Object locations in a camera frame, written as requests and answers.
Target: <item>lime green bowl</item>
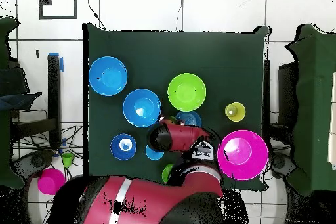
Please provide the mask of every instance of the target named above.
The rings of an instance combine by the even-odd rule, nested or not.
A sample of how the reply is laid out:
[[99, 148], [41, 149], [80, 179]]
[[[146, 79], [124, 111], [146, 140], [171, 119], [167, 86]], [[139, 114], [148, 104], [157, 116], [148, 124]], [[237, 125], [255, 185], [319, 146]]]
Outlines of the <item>lime green bowl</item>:
[[195, 74], [179, 74], [168, 86], [169, 102], [180, 111], [194, 111], [203, 104], [205, 96], [205, 84]]

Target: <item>table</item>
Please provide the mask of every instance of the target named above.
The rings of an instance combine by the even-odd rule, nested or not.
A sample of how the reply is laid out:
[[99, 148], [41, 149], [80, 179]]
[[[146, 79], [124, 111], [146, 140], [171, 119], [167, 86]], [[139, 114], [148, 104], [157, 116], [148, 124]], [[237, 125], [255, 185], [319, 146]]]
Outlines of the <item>table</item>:
[[[161, 172], [178, 157], [166, 152], [153, 161], [145, 154], [148, 128], [134, 127], [123, 115], [125, 97], [134, 89], [153, 91], [161, 100], [164, 114], [179, 111], [167, 97], [169, 82], [178, 74], [190, 72], [205, 83], [205, 102], [196, 110], [205, 127], [221, 137], [238, 129], [261, 134], [263, 86], [263, 48], [268, 27], [253, 33], [104, 31], [84, 24], [88, 40], [89, 66], [98, 58], [112, 56], [124, 63], [128, 71], [126, 87], [119, 94], [105, 97], [89, 87], [89, 174], [126, 175], [162, 183]], [[246, 107], [246, 117], [231, 122], [224, 108], [232, 102]], [[127, 161], [114, 158], [110, 152], [113, 137], [128, 133], [136, 140], [137, 152]], [[259, 176], [249, 181], [233, 181], [224, 176], [225, 188], [263, 190]]]

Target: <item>bowl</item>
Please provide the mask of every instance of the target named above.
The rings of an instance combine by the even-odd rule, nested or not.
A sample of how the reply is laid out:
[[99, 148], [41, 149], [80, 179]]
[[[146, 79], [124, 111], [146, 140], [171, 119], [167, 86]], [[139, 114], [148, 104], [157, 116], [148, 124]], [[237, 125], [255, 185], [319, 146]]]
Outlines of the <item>bowl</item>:
[[195, 126], [198, 126], [198, 127], [202, 126], [201, 117], [195, 111], [179, 112], [179, 113], [177, 113], [175, 118], [183, 121], [185, 125], [195, 125]]
[[167, 183], [168, 182], [168, 179], [169, 179], [169, 174], [171, 172], [171, 168], [173, 168], [174, 164], [167, 164], [165, 166], [165, 169], [163, 169], [162, 171], [162, 181], [164, 183]]
[[195, 74], [184, 73], [171, 80], [168, 99], [177, 110], [190, 112], [199, 108], [206, 96], [203, 80]]
[[258, 176], [268, 161], [264, 140], [249, 130], [228, 134], [217, 150], [220, 170], [231, 179], [246, 181]]
[[116, 58], [110, 56], [99, 58], [90, 67], [89, 82], [98, 94], [116, 95], [126, 86], [126, 67]]
[[115, 136], [110, 145], [111, 153], [118, 160], [129, 160], [137, 151], [135, 139], [126, 133]]
[[157, 122], [161, 114], [161, 101], [150, 90], [134, 90], [123, 102], [123, 114], [131, 125], [149, 127]]
[[164, 154], [164, 152], [156, 152], [155, 150], [152, 150], [148, 145], [146, 146], [146, 155], [150, 160], [159, 160]]

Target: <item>green bowl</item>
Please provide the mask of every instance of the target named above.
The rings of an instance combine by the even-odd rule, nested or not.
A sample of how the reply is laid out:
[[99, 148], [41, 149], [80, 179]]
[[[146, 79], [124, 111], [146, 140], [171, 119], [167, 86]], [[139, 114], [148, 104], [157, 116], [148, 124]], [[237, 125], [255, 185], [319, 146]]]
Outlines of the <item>green bowl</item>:
[[168, 182], [169, 174], [170, 174], [171, 168], [173, 168], [173, 166], [174, 166], [174, 164], [167, 164], [165, 166], [165, 169], [163, 169], [163, 171], [162, 171], [162, 181], [164, 183]]
[[169, 102], [180, 111], [194, 111], [203, 104], [205, 96], [205, 84], [195, 74], [179, 74], [168, 86]]

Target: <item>floor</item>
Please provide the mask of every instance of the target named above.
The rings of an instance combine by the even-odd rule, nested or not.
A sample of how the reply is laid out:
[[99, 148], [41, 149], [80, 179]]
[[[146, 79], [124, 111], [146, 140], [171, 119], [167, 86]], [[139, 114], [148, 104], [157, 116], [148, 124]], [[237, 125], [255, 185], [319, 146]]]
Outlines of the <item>floor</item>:
[[[82, 126], [83, 104], [83, 44], [81, 24], [100, 24], [88, 6], [87, 0], [77, 0], [77, 19], [39, 19], [39, 0], [0, 0], [0, 16], [16, 17], [17, 30], [9, 35], [11, 55], [19, 59], [25, 70], [32, 93], [43, 94], [34, 101], [32, 110], [47, 109], [47, 55], [59, 53], [64, 58], [61, 72], [62, 128]], [[252, 32], [257, 26], [268, 25], [271, 61], [271, 111], [278, 111], [277, 70], [281, 64], [293, 61], [285, 45], [293, 41], [297, 26], [315, 23], [325, 32], [336, 27], [334, 0], [89, 0], [108, 30], [184, 30]], [[73, 16], [74, 0], [52, 0], [43, 6], [43, 16]], [[44, 112], [21, 113], [20, 121], [43, 119]], [[277, 115], [271, 114], [271, 122]], [[63, 133], [71, 137], [75, 128]], [[82, 135], [73, 140], [80, 153]], [[14, 159], [29, 151], [30, 144], [15, 144]], [[83, 172], [82, 160], [76, 158], [70, 166], [72, 176]], [[64, 170], [60, 157], [53, 158], [53, 166]], [[242, 191], [250, 224], [283, 224], [287, 208], [285, 185], [281, 179], [265, 175], [269, 188], [264, 192]], [[29, 211], [32, 224], [42, 224], [53, 198], [37, 189], [33, 179], [29, 193]]]

